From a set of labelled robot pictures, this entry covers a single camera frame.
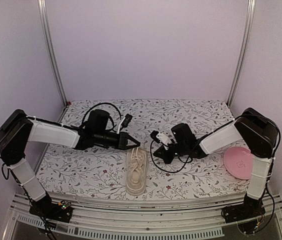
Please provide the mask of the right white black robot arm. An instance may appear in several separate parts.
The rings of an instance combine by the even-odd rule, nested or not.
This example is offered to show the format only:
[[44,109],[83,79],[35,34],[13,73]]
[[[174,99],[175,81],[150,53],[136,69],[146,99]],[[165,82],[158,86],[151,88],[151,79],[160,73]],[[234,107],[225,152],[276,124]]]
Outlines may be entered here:
[[239,213],[250,218],[259,210],[271,178],[273,161],[281,142],[281,131],[271,119],[249,107],[241,115],[214,131],[197,138],[186,123],[171,128],[173,139],[154,130],[152,141],[161,146],[150,151],[151,158],[170,164],[175,158],[202,159],[237,141],[244,141],[252,154],[252,172]]

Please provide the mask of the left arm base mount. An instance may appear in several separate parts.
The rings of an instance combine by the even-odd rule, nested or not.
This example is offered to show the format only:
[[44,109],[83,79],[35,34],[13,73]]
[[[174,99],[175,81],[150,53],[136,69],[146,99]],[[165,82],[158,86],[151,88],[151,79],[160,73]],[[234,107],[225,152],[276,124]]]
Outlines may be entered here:
[[73,210],[71,206],[63,208],[61,205],[52,203],[50,200],[41,199],[32,202],[29,213],[44,219],[69,223],[72,218]]

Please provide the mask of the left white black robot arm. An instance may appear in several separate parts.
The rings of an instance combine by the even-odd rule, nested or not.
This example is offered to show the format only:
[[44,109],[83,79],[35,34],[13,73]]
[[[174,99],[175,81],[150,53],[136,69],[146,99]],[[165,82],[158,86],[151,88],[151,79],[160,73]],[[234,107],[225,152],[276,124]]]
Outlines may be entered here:
[[0,127],[0,159],[30,199],[36,202],[36,209],[44,217],[51,217],[55,213],[55,205],[45,198],[48,194],[26,160],[27,143],[61,145],[80,151],[94,146],[126,151],[141,145],[127,132],[121,131],[130,123],[130,114],[119,122],[116,132],[107,128],[110,119],[109,112],[96,109],[90,111],[88,119],[80,126],[68,126],[28,116],[23,110],[17,109]]

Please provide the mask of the cream white sneaker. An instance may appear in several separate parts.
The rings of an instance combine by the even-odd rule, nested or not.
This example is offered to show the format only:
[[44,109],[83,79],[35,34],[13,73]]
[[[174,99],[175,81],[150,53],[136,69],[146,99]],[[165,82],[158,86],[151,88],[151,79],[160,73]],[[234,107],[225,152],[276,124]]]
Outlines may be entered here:
[[130,149],[126,155],[126,192],[140,196],[146,189],[146,176],[149,160],[147,152],[141,147]]

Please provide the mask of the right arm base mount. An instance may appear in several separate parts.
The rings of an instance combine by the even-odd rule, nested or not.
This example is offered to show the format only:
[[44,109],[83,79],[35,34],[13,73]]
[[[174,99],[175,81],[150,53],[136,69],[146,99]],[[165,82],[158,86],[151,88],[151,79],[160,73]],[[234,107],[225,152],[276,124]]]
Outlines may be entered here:
[[243,203],[236,205],[228,205],[222,208],[221,216],[226,223],[243,221],[258,216],[263,216],[266,213],[262,200],[256,200],[244,196]]

